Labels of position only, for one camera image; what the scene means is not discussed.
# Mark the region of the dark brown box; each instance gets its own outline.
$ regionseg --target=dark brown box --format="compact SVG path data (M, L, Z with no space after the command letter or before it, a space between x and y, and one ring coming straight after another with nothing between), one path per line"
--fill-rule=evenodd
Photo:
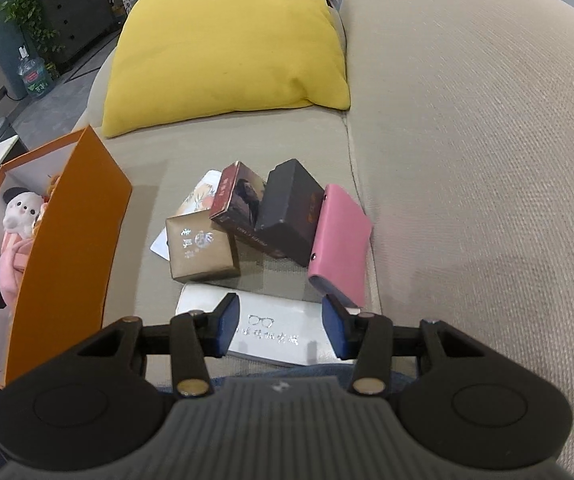
M264 193L265 181L242 162L235 162L222 170L209 216L247 245L274 258L284 258L281 250L254 232Z
M234 237L209 219L209 211L174 216L166 225L174 280L240 276Z

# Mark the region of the pink plush toy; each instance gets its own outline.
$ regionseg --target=pink plush toy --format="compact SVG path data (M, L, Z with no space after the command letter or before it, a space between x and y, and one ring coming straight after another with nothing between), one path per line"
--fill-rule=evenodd
M44 200L22 187L8 189L3 199L7 207L0 254L0 294L6 306L13 308L33 246L33 225L44 207Z

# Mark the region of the floor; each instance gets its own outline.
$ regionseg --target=floor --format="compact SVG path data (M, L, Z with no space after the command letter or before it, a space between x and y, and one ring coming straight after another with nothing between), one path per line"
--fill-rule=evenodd
M116 46L118 34L102 38L73 68L63 74L53 90L39 100L26 97L13 120L14 129L32 150L68 134L84 109L91 85L104 60Z

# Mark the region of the dark green cabinet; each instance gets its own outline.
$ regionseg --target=dark green cabinet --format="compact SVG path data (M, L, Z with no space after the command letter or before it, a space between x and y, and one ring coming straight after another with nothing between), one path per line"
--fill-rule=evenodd
M40 0L44 16L64 48L52 55L59 68L68 68L85 47L115 27L109 0Z

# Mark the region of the white plush toy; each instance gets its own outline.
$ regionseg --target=white plush toy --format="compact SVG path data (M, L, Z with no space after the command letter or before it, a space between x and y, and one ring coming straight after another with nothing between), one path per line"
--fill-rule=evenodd
M33 223L44 205L42 197L28 189L13 187L4 192L3 198L7 202L3 218L4 230L20 235L23 240L32 238Z

